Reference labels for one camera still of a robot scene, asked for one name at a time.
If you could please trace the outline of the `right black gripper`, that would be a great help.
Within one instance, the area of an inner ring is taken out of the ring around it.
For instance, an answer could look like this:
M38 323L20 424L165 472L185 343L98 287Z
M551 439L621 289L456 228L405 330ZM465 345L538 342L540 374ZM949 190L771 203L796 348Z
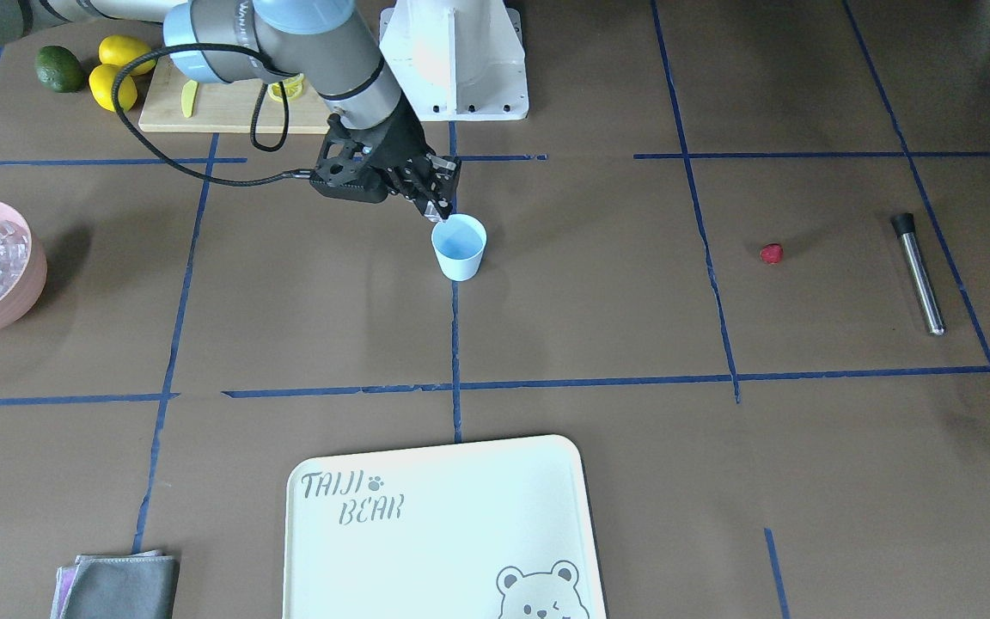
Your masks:
M455 203L462 162L456 156L431 153L412 108L396 108L373 128L350 129L353 141L368 146L362 160L359 189L350 201L381 203L392 191L410 201L434 224L447 222Z

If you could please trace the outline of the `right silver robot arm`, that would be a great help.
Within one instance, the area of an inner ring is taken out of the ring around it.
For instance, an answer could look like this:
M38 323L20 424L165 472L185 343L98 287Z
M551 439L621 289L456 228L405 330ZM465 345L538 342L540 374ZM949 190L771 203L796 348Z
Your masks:
M302 76L327 107L327 134L312 169L275 174L300 179L328 199L381 203L396 195L432 222L447 220L460 174L454 156L438 156L352 1L186 1L166 5L164 46L127 60L120 88L140 65L171 58L198 83Z

